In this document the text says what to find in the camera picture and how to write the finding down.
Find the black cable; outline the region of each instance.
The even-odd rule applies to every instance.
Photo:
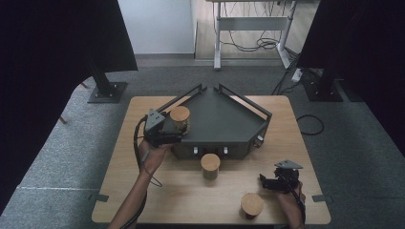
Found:
[[[250,3],[248,2],[247,5],[249,6],[249,9],[247,10],[247,16],[249,17],[250,16]]]
[[[284,1],[284,6],[283,6],[283,13],[281,14],[282,16],[284,16],[284,12],[286,11],[286,3],[287,3],[287,1],[285,0]]]
[[[300,85],[300,84],[301,84],[300,82],[297,82],[297,83],[295,83],[294,85],[292,85],[292,86],[289,87],[289,88],[284,88],[284,89],[280,92],[279,95],[292,93],[293,89],[294,89],[295,87],[297,87],[298,85]]]
[[[140,165],[141,165],[141,167],[143,168],[143,170],[146,172],[146,174],[148,174],[149,177],[151,177],[155,182],[157,182],[157,183],[155,183],[154,181],[151,180],[150,182],[151,182],[153,185],[158,186],[158,187],[163,187],[163,185],[160,183],[160,181],[158,181],[156,178],[154,178],[154,177],[151,175],[151,173],[149,173],[149,171],[146,169],[144,161],[142,161]]]
[[[274,10],[274,1],[273,1],[273,4],[271,5],[270,16],[273,14],[273,10]]]
[[[315,133],[305,133],[305,132],[301,132],[302,135],[319,135],[319,134],[321,134],[321,133],[325,130],[324,122],[323,122],[319,117],[317,117],[317,116],[315,116],[315,115],[312,115],[312,114],[305,114],[305,115],[302,115],[302,116],[298,117],[298,118],[297,118],[297,122],[298,122],[300,119],[304,118],[304,117],[313,117],[313,118],[315,118],[316,120],[318,120],[319,123],[321,123],[321,130],[318,131],[318,132],[315,132]]]
[[[286,49],[286,51],[287,51],[288,54],[289,54],[289,57],[291,57],[291,58],[298,58],[299,55],[301,54],[301,53],[294,52],[293,50],[291,50],[291,49],[288,48],[288,47],[284,47],[284,48]]]
[[[279,83],[276,85],[276,87],[274,88],[271,95],[280,95],[281,94],[281,88],[282,88],[283,82],[286,79],[287,74],[292,72],[292,70],[294,70],[293,67],[295,67],[295,64],[297,63],[297,61],[298,61],[298,58],[295,58],[289,63],[289,66],[287,67],[286,71],[284,72],[283,77],[280,79]]]
[[[257,12],[257,8],[256,8],[256,2],[253,2],[253,7],[254,7],[254,11],[256,12],[256,16],[259,16],[259,13]]]
[[[284,181],[284,183],[287,185],[287,187],[289,188],[289,191],[292,193],[292,195],[294,196],[294,198],[295,198],[295,201],[297,202],[297,204],[298,204],[298,207],[300,208],[300,211],[301,211],[301,218],[302,218],[302,220],[303,220],[303,223],[305,224],[305,221],[306,221],[306,218],[307,218],[307,215],[306,215],[306,212],[305,212],[305,204],[304,204],[304,202],[301,200],[301,197],[299,197],[298,195],[297,195],[297,193],[295,192],[295,190],[291,187],[291,185],[289,184],[289,182],[287,181],[287,179],[285,178],[285,177],[283,177],[282,175],[280,175],[280,178]]]
[[[134,131],[134,153],[135,153],[135,157],[137,158],[137,165],[140,171],[141,165],[140,165],[140,154],[139,154],[139,148],[138,148],[138,139],[140,137],[138,137],[139,134],[139,128],[140,128],[140,124],[142,124],[142,122],[146,122],[146,119],[148,118],[148,116],[144,116],[143,118],[140,119],[140,121],[138,122],[137,126],[135,127],[135,131]]]
[[[234,3],[234,4],[233,4],[232,10],[230,11],[229,15],[233,12],[233,9],[235,8],[235,5],[236,5],[236,4],[237,4],[237,3]],[[226,10],[226,2],[224,2],[224,11],[225,11],[225,16],[228,17],[227,10]]]
[[[148,193],[145,194],[145,197],[143,198],[142,204],[140,205],[139,209],[137,210],[137,212],[134,214],[133,217],[131,217],[124,225],[122,225],[120,227],[120,229],[126,229],[129,226],[132,225],[132,223],[134,223],[135,221],[138,220],[140,214],[143,212],[143,209],[145,208],[145,204],[146,204],[146,199],[147,199]]]
[[[215,34],[217,34],[217,28],[216,28],[216,25],[215,25],[216,18],[215,18],[214,8],[215,8],[215,5],[214,5],[214,3],[212,3],[212,17],[214,19],[214,32],[215,32]],[[227,16],[227,9],[226,9],[225,5],[224,5],[224,12],[225,12],[225,15]],[[263,31],[260,38],[256,41],[256,44],[257,44],[256,47],[251,47],[251,48],[250,47],[243,47],[243,46],[240,46],[240,45],[236,44],[236,42],[235,42],[235,40],[233,39],[233,36],[232,36],[232,33],[234,33],[234,32],[235,31],[229,31],[229,36],[230,36],[230,39],[232,40],[232,43],[224,42],[224,41],[220,41],[220,42],[222,44],[224,44],[224,45],[235,46],[239,51],[242,51],[242,52],[255,52],[255,51],[259,50],[260,48],[262,48],[264,50],[273,50],[273,49],[275,49],[277,47],[277,45],[279,43],[278,40],[273,39],[273,38],[263,38],[263,35],[266,32],[266,31]]]

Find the desk leg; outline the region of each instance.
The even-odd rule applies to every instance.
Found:
[[[214,70],[221,70],[221,2],[218,2],[218,12],[217,12],[217,37],[215,40],[215,54],[214,54]]]
[[[286,45],[289,29],[291,28],[292,19],[294,17],[296,6],[297,6],[297,2],[292,1],[291,8],[289,9],[289,15],[288,15],[288,21],[286,24],[286,28],[283,30],[283,34],[281,36],[280,43],[277,45],[277,51],[280,54],[281,60],[283,61],[285,68],[288,68],[289,64],[290,64],[289,59],[288,59],[289,55],[285,49],[285,45]]]

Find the power strip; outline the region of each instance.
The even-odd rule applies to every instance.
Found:
[[[295,70],[295,73],[291,78],[292,82],[294,82],[294,83],[299,82],[301,79],[301,75],[303,75],[303,71],[301,69]]]

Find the gray carpet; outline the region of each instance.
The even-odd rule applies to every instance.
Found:
[[[110,81],[128,82],[118,104],[88,104],[95,82],[87,79],[90,89],[79,85],[72,94],[62,114],[68,123],[56,123],[1,216],[0,228],[104,228],[91,220],[95,195],[133,96],[177,95],[198,83],[219,82],[240,94],[271,94],[283,74],[281,67],[251,66],[108,73]],[[289,79],[285,87],[292,85]],[[309,228],[405,228],[405,159],[367,105],[344,94],[341,103],[309,102],[301,85],[286,96],[297,117],[316,115],[325,124],[323,133],[304,140],[328,198],[331,223]],[[321,128],[311,118],[299,126],[308,133]]]

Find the metal frame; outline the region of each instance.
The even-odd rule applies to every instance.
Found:
[[[289,55],[285,49],[288,32],[291,28],[296,1],[292,1],[288,16],[284,17],[221,17],[221,2],[218,2],[217,8],[217,36],[215,41],[214,70],[221,69],[221,31],[282,31],[280,43],[277,45],[277,51],[285,68],[288,68]]]

